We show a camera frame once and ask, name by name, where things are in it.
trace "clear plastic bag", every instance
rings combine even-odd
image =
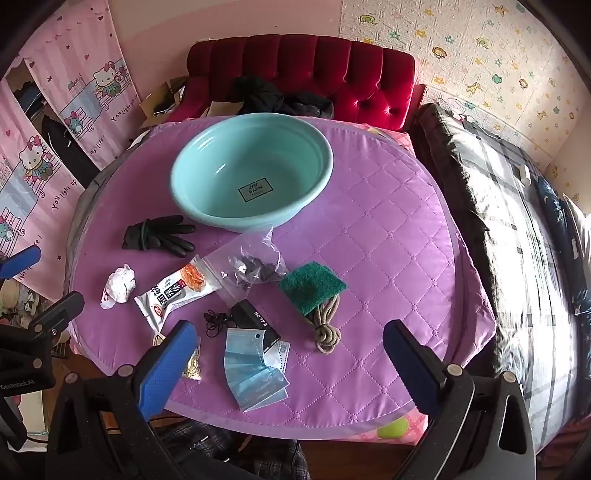
[[[253,284],[280,281],[289,273],[272,234],[273,228],[242,233],[203,259],[229,307],[245,300]]]

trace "basin label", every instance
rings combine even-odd
[[[239,188],[238,191],[245,202],[250,202],[261,195],[272,192],[273,187],[271,187],[267,179],[263,177],[260,180],[244,185],[242,188]]]

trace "purple quilted mat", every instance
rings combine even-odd
[[[160,127],[120,166],[96,202],[74,256],[70,289],[86,299],[72,331],[88,356],[110,374],[134,364],[152,332],[133,301],[99,306],[109,274],[127,263],[140,294],[185,261],[166,252],[121,250],[128,225],[178,212],[168,191],[170,168],[182,147],[218,119]],[[491,338],[495,322],[463,240],[435,182],[395,142],[355,127],[309,120],[329,140],[335,168],[324,192],[285,225],[273,242],[293,270],[315,260],[348,289],[332,321],[342,341],[331,355],[316,350],[312,328],[276,284],[253,288],[250,301],[291,342],[289,399],[241,413],[225,381],[225,335],[205,336],[203,313],[226,306],[217,294],[173,312],[202,336],[203,381],[182,379],[169,410],[245,433],[328,439],[367,432],[413,404],[382,347],[382,329],[400,318],[422,344],[446,362],[465,364]],[[197,226],[189,236],[205,256],[235,233]]]

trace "red tufted headboard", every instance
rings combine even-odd
[[[211,101],[232,101],[232,80],[256,75],[285,94],[312,91],[329,97],[335,119],[399,130],[415,82],[408,53],[314,35],[257,35],[196,43],[187,56],[189,80],[180,121],[203,113]]]

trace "surgical mask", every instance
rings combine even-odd
[[[228,386],[244,412],[287,398],[290,384],[280,369],[265,363],[264,330],[228,329],[224,370]]]

